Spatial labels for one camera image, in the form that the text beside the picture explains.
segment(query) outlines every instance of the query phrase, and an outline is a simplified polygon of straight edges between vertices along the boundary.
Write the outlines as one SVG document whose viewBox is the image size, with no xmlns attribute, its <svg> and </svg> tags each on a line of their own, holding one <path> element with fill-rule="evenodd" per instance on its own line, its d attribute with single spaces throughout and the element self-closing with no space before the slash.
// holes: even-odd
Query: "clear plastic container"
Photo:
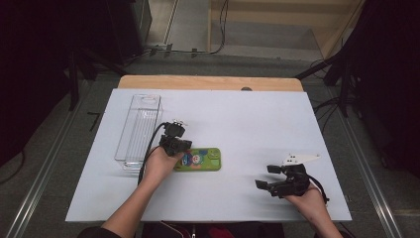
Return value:
<svg viewBox="0 0 420 238">
<path fill-rule="evenodd" d="M 159 95 L 134 95 L 115 160 L 124 170 L 138 171 L 155 128 L 161 121 Z M 153 145 L 158 143 L 155 136 Z"/>
</svg>

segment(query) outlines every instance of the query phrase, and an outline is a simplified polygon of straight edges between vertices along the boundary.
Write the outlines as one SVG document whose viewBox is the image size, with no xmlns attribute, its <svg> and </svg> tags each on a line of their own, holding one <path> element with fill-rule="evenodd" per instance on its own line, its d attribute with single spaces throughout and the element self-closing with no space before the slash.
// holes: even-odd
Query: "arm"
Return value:
<svg viewBox="0 0 420 238">
<path fill-rule="evenodd" d="M 162 147 L 155 149 L 147 161 L 145 175 L 129 198 L 108 218 L 102 228 L 121 237 L 132 238 L 145 209 L 160 183 L 172 172 L 182 154 L 169 157 Z"/>
<path fill-rule="evenodd" d="M 284 198 L 297 207 L 320 237 L 343 237 L 331 220 L 321 192 L 312 183 L 302 196 L 290 195 Z"/>
</svg>

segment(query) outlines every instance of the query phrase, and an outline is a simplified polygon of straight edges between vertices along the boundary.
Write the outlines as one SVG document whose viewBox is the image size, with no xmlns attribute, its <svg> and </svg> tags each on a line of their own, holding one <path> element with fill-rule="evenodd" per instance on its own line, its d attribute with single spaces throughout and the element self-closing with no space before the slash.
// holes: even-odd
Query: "black cable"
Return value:
<svg viewBox="0 0 420 238">
<path fill-rule="evenodd" d="M 322 114 L 321 117 L 317 118 L 317 121 L 320 121 L 331 109 L 333 109 L 334 105 L 330 106 L 330 108 L 328 108 L 328 110 L 326 112 L 324 112 L 324 114 Z"/>
<path fill-rule="evenodd" d="M 139 183 L 142 181 L 142 179 L 143 179 L 143 174 L 145 173 L 145 165 L 146 165 L 146 161 L 148 160 L 148 158 L 149 158 L 149 156 L 152 154 L 152 152 L 153 152 L 155 149 L 157 149 L 157 148 L 158 148 L 158 146 L 157 146 L 157 147 L 155 147 L 152 151 L 150 151 L 150 152 L 149 152 L 149 150 L 150 150 L 150 149 L 151 149 L 151 147 L 152 147 L 152 143 L 154 142 L 155 136 L 156 136 L 156 134 L 158 133 L 158 130 L 160 129 L 160 127 L 162 127 L 162 126 L 164 126 L 164 125 L 167 125 L 167 122 L 166 122 L 166 123 L 160 123 L 160 125 L 158 125 L 158 126 L 157 126 L 157 128 L 154 130 L 154 133 L 152 134 L 151 140 L 149 141 L 148 148 L 146 149 L 146 152 L 145 152 L 145 158 L 143 159 L 142 167 L 140 168 L 140 171 L 139 171 L 139 179 L 138 179 L 137 184 L 139 184 Z"/>
<path fill-rule="evenodd" d="M 308 175 L 308 176 L 313 182 L 315 182 L 315 184 L 321 190 L 321 194 L 322 194 L 322 198 L 324 199 L 324 203 L 327 204 L 327 202 L 330 200 L 330 198 L 328 198 L 327 194 L 325 194 L 325 190 L 324 190 L 324 187 L 322 187 L 321 182 L 319 182 L 318 180 L 316 180 L 314 177 L 312 177 L 310 175 Z"/>
<path fill-rule="evenodd" d="M 335 100 L 335 101 L 332 101 L 328 104 L 323 105 L 322 107 L 329 106 L 329 105 L 336 105 L 339 102 L 340 102 L 340 100 Z M 356 102 L 355 98 L 349 98 L 349 99 L 346 100 L 346 104 L 352 104 L 354 102 Z M 316 110 L 314 110 L 314 113 L 316 114 L 319 111 L 320 108 L 317 108 Z M 321 120 L 331 109 L 332 109 L 332 107 L 330 107 L 320 118 L 318 118 L 317 121 Z"/>
<path fill-rule="evenodd" d="M 311 99 L 311 98 L 309 98 L 309 101 L 316 102 L 316 103 L 322 103 L 322 101 L 318 101 L 318 100 Z"/>
<path fill-rule="evenodd" d="M 349 230 L 349 228 L 347 228 L 344 224 L 343 224 L 343 222 L 340 222 L 340 225 L 342 225 L 343 226 L 343 228 L 349 233 L 349 235 L 350 236 L 352 236 L 353 238 L 356 238 L 356 235 L 355 234 L 353 234 L 353 232 L 352 231 L 350 231 Z"/>
<path fill-rule="evenodd" d="M 143 57 L 143 56 L 145 56 L 145 55 L 148 55 L 149 53 L 150 53 L 151 51 L 147 51 L 147 52 L 143 52 L 141 55 L 139 55 L 139 56 L 136 56 L 136 57 L 134 57 L 134 58 L 131 58 L 130 60 L 130 62 L 128 62 L 126 65 L 124 65 L 122 68 L 127 68 L 128 66 L 130 66 L 131 64 L 133 64 L 133 62 L 135 62 L 137 59 L 139 59 L 139 58 L 141 58 L 141 57 Z M 111 71 L 111 69 L 109 69 L 109 68 L 107 68 L 107 67 L 100 67 L 99 66 L 99 68 L 97 68 L 96 69 L 98 72 L 105 72 L 105 71 Z"/>
<path fill-rule="evenodd" d="M 1 180 L 0 185 L 9 181 L 10 179 L 12 179 L 22 169 L 22 167 L 24 166 L 25 160 L 26 160 L 25 151 L 22 151 L 21 154 L 22 154 L 21 164 L 18 166 L 18 168 L 11 175 L 9 175 L 7 178 L 4 178 L 3 180 Z"/>
<path fill-rule="evenodd" d="M 311 62 L 311 64 L 309 65 L 309 68 L 311 68 L 312 66 L 313 66 L 313 64 L 315 63 L 315 62 L 317 62 L 317 61 L 322 61 L 323 63 L 325 63 L 325 60 L 324 59 L 316 59 L 315 61 L 313 61 L 313 62 Z M 312 73 L 312 75 L 314 75 L 314 76 L 316 76 L 317 78 L 320 78 L 320 79 L 324 79 L 324 77 L 323 76 L 318 76 L 317 74 L 315 74 L 315 73 Z"/>
<path fill-rule="evenodd" d="M 334 110 L 330 113 L 330 115 L 328 115 L 327 119 L 324 122 L 324 126 L 322 127 L 322 131 L 321 134 L 324 135 L 324 130 L 325 130 L 325 126 L 327 125 L 328 120 L 330 120 L 331 115 L 333 115 L 333 113 L 337 110 L 337 108 L 339 107 L 339 105 L 337 105 Z"/>
<path fill-rule="evenodd" d="M 319 104 L 316 107 L 312 107 L 312 109 L 314 110 L 314 113 L 317 113 L 320 108 L 322 108 L 324 106 L 328 106 L 328 105 L 337 104 L 339 102 L 339 100 L 340 100 L 339 97 L 334 97 L 334 98 L 331 98 L 331 99 Z"/>
<path fill-rule="evenodd" d="M 225 9 L 225 7 L 226 7 L 225 19 L 223 21 L 223 27 L 222 27 L 222 15 L 223 15 L 223 10 Z M 226 31 L 225 30 L 226 30 L 226 19 L 228 17 L 228 8 L 229 8 L 229 0 L 225 0 L 225 2 L 223 3 L 222 10 L 220 11 L 220 16 L 219 16 L 220 31 L 222 33 L 222 42 L 220 44 L 219 49 L 216 50 L 215 52 L 210 53 L 210 54 L 218 54 L 225 47 L 225 39 L 226 39 L 226 35 L 225 35 Z"/>
</svg>

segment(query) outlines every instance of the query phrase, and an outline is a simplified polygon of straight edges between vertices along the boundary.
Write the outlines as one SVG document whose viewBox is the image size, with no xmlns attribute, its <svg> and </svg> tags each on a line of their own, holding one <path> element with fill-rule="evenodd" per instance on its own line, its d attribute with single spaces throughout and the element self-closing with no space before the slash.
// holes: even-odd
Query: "table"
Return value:
<svg viewBox="0 0 420 238">
<path fill-rule="evenodd" d="M 243 87 L 271 91 L 239 91 Z M 105 220 L 134 190 L 137 175 L 125 173 L 113 156 L 132 95 L 138 93 L 161 95 L 162 121 L 177 113 L 184 116 L 189 125 L 182 139 L 193 141 L 193 147 L 215 146 L 222 152 L 219 172 L 172 173 L 155 192 L 143 221 L 302 221 L 304 218 L 286 200 L 270 197 L 268 192 L 255 186 L 255 179 L 284 179 L 270 176 L 266 166 L 279 165 L 288 153 L 295 152 L 321 155 L 321 160 L 305 167 L 325 186 L 331 198 L 328 209 L 332 219 L 351 220 L 316 118 L 299 80 L 132 75 L 124 76 L 119 89 L 111 95 L 66 221 Z M 202 103 L 208 109 L 205 113 L 198 110 Z M 232 109 L 236 105 L 246 106 Z M 259 113 L 250 114 L 250 110 Z"/>
</svg>

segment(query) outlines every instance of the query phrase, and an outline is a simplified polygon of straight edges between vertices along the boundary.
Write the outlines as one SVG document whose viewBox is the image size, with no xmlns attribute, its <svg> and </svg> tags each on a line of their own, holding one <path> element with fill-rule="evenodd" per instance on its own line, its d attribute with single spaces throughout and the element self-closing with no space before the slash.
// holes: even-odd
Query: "gray floor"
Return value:
<svg viewBox="0 0 420 238">
<path fill-rule="evenodd" d="M 310 39 L 304 40 L 310 49 Z M 199 55 L 192 58 L 188 54 L 169 56 L 157 53 L 144 56 L 129 65 L 126 70 L 133 74 L 190 74 L 190 75 L 236 75 L 236 76 L 277 76 L 292 77 L 308 68 L 314 59 L 287 60 L 288 57 Z M 0 237 L 5 237 L 21 204 L 47 158 L 52 156 L 51 148 L 56 135 L 67 117 L 74 117 L 69 130 L 56 152 L 51 174 L 45 178 L 46 186 L 41 188 L 41 196 L 35 200 L 34 210 L 28 213 L 28 223 L 23 224 L 21 237 L 75 237 L 84 227 L 94 224 L 66 223 L 65 215 L 71 202 L 78 179 L 93 143 L 97 126 L 90 131 L 94 116 L 88 112 L 102 113 L 111 90 L 118 85 L 119 76 L 112 72 L 102 72 L 96 81 L 84 83 L 81 91 L 85 95 L 76 112 L 68 113 L 69 97 L 59 103 L 50 116 L 37 130 L 25 148 L 26 162 L 22 170 L 7 183 L 0 185 Z M 315 76 L 302 81 L 304 90 L 313 104 L 325 101 L 339 85 L 326 87 Z M 336 111 L 324 131 L 324 139 L 332 158 L 340 185 L 348 198 L 348 206 L 353 217 L 346 222 L 357 237 L 386 237 L 385 229 L 377 215 L 374 199 L 358 167 L 357 155 L 346 132 L 349 123 L 357 135 L 364 157 L 389 205 L 403 237 L 418 237 L 420 227 L 420 179 L 406 171 L 392 171 L 382 166 L 380 155 L 363 124 L 354 110 L 349 107 L 350 117 Z M 319 121 L 320 129 L 326 118 Z M 17 156 L 0 168 L 0 179 L 12 172 L 22 157 Z M 307 223 L 285 223 L 286 237 L 312 237 L 313 231 Z"/>
<path fill-rule="evenodd" d="M 218 20 L 209 23 L 208 0 L 157 0 L 151 2 L 151 7 L 156 21 L 148 39 L 150 46 L 172 44 L 173 50 L 188 52 L 219 49 L 221 25 Z M 167 40 L 163 40 L 164 34 L 167 34 Z M 225 24 L 225 45 L 219 55 L 308 61 L 322 58 L 308 27 L 231 22 L 229 14 Z"/>
</svg>

